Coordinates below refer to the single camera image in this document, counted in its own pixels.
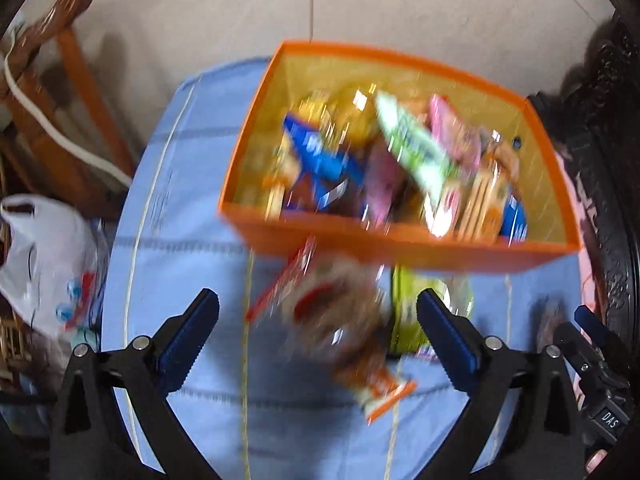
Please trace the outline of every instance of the white plastic bag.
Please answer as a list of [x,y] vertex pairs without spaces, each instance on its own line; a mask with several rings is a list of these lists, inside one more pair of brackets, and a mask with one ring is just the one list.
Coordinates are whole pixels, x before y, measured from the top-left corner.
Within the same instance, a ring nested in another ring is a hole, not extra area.
[[0,216],[12,238],[0,292],[34,330],[69,340],[93,299],[97,247],[89,224],[66,204],[26,194],[2,200]]

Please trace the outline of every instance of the tiled floor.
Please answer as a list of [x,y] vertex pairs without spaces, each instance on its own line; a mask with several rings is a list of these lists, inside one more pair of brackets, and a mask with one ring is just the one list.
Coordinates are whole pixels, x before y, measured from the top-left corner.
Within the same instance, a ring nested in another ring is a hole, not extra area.
[[[27,0],[28,21],[53,0]],[[284,38],[354,41],[428,56],[522,94],[558,88],[607,0],[95,0],[78,31],[124,128],[143,144],[176,85]],[[56,62],[46,49],[41,69]],[[78,105],[71,113],[84,118]]]

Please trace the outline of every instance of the storage bin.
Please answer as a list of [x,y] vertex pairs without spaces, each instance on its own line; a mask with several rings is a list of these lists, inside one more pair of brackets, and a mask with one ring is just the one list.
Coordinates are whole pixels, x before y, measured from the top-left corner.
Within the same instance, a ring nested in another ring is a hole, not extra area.
[[[268,218],[262,188],[282,140],[282,119],[312,90],[376,82],[399,98],[446,96],[463,120],[522,140],[518,188],[527,214],[525,242],[508,246],[435,238],[425,227],[391,224],[365,230],[356,219],[296,212]],[[425,269],[515,272],[580,248],[574,213],[554,149],[530,103],[482,78],[420,57],[366,46],[285,41],[264,75],[238,137],[219,212],[257,253],[288,256],[309,235],[321,248],[362,260]]]

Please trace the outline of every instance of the dark stripe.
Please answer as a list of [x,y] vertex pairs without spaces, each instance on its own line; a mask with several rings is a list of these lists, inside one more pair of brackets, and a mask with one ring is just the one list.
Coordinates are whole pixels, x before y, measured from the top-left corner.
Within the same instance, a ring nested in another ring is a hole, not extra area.
[[[450,384],[443,384],[436,386],[428,390],[416,391],[407,396],[407,399],[429,397],[437,392],[451,389]],[[241,406],[242,397],[233,396],[227,394],[214,394],[208,392],[200,392],[198,390],[191,390],[190,388],[182,387],[180,390],[174,393],[174,395],[183,395],[185,397],[195,397],[197,399],[212,400],[219,404],[229,404],[232,406]],[[280,400],[251,400],[247,399],[247,404],[251,408],[267,408],[275,411],[287,411],[287,410],[299,410],[299,411],[313,411],[313,410],[350,410],[356,408],[358,405],[356,402],[322,402],[320,400],[315,402],[282,402]]]
[[[136,238],[133,236],[117,236],[113,242],[116,247],[133,247]],[[167,253],[216,253],[244,254],[247,248],[238,242],[207,242],[205,240],[162,240],[159,238],[140,238],[138,247],[152,251]]]
[[[203,139],[206,137],[231,137],[238,134],[237,126],[212,126],[210,128],[191,128],[174,132],[172,140]],[[149,140],[149,144],[159,144],[166,142],[169,133],[155,134]]]

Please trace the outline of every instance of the blue gripper pad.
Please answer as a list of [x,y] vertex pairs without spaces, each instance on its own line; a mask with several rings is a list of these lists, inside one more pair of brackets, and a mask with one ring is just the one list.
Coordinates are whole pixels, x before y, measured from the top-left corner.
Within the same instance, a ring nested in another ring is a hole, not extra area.
[[587,333],[594,345],[604,348],[609,329],[605,327],[597,316],[586,305],[575,309],[575,322]]
[[[474,343],[468,342],[466,336],[472,332],[478,334],[476,329],[468,319],[450,313],[431,288],[418,295],[416,310],[418,322],[453,387],[471,394],[476,386],[480,354],[474,350]],[[465,334],[460,332],[457,325],[464,329]]]
[[196,357],[218,322],[220,304],[212,290],[203,288],[181,316],[170,317],[153,337],[158,378],[164,396],[182,387]]

